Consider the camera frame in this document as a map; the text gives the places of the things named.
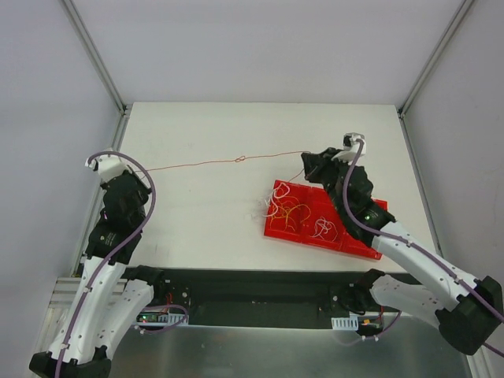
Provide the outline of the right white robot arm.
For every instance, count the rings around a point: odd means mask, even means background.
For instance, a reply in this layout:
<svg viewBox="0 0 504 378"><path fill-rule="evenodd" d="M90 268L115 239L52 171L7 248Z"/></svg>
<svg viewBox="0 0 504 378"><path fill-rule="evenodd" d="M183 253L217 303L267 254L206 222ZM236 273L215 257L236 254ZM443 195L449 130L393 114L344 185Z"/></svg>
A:
<svg viewBox="0 0 504 378"><path fill-rule="evenodd" d="M365 169L341 161L341 150L301 155L305 178L322 185L347 233L401 266L416 285L370 270L354 293L363 310L388 306L436 328L457 351L474 355L503 322L501 284L479 278L424 248L372 199Z"/></svg>

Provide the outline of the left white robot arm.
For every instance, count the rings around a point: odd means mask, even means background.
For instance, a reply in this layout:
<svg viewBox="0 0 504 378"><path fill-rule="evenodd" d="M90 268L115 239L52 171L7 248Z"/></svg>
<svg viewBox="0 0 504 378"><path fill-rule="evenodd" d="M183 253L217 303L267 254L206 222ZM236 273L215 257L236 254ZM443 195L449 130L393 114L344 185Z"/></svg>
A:
<svg viewBox="0 0 504 378"><path fill-rule="evenodd" d="M68 316L47 351L29 369L40 377L107 377L125 333L147 306L168 299L161 269L127 266L154 194L129 169L104 180L104 207L86 249L82 277Z"/></svg>

